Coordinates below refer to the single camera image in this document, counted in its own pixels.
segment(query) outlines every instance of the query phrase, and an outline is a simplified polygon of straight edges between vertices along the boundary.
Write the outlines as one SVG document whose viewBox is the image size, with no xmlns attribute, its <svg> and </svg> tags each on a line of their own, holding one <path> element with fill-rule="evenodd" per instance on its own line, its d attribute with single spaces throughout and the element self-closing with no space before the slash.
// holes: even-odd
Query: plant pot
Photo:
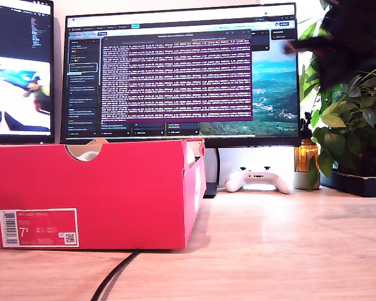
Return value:
<svg viewBox="0 0 376 301">
<path fill-rule="evenodd" d="M 376 198 L 376 177 L 359 177 L 333 171 L 327 179 L 322 173 L 322 185 L 366 198 Z"/>
</svg>

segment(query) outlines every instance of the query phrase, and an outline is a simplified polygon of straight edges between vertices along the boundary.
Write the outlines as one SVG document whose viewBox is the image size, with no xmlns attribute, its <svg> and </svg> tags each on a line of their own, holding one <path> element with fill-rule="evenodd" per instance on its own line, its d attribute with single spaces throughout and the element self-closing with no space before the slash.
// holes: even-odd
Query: amber glass jar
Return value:
<svg viewBox="0 0 376 301">
<path fill-rule="evenodd" d="M 315 156 L 316 164 L 318 162 L 318 145 L 310 138 L 302 139 L 301 146 L 295 147 L 295 171 L 308 172 L 309 162 Z"/>
<path fill-rule="evenodd" d="M 311 140 L 312 131 L 308 128 L 309 120 L 301 119 L 301 146 L 295 147 L 295 169 L 294 169 L 294 187 L 297 189 L 308 189 L 308 170 L 312 157 L 316 159 L 318 166 L 319 150 L 318 145 Z M 320 186 L 320 176 L 312 189 L 318 189 Z"/>
</svg>

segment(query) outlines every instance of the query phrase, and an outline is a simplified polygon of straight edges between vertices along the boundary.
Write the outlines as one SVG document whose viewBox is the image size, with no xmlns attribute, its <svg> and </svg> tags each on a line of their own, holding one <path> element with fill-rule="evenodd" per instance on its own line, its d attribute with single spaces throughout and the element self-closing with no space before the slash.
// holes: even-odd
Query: game controller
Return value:
<svg viewBox="0 0 376 301">
<path fill-rule="evenodd" d="M 292 181 L 270 172 L 269 168 L 266 166 L 264 172 L 254 172 L 247 171 L 245 167 L 242 167 L 241 171 L 233 172 L 227 177 L 225 182 L 226 191 L 234 193 L 247 184 L 272 184 L 281 193 L 292 193 L 294 191 Z"/>
</svg>

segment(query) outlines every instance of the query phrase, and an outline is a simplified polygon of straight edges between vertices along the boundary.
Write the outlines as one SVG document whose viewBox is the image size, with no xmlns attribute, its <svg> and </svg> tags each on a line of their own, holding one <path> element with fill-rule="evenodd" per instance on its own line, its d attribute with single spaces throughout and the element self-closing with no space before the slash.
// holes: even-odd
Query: computer monitor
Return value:
<svg viewBox="0 0 376 301">
<path fill-rule="evenodd" d="M 53 2 L 0 0 L 0 143 L 54 142 Z"/>
<path fill-rule="evenodd" d="M 61 142 L 300 144 L 295 3 L 67 16 Z"/>
</svg>

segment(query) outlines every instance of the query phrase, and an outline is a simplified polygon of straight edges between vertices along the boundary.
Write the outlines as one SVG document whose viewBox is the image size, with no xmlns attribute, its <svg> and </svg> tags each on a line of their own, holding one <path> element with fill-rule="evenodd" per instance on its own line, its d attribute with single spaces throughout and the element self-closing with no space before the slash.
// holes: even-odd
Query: wooden desk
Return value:
<svg viewBox="0 0 376 301">
<path fill-rule="evenodd" d="M 129 252 L 0 250 L 0 300 L 90 300 Z M 376 300 L 376 198 L 220 192 L 188 249 L 143 252 L 102 300 Z"/>
</svg>

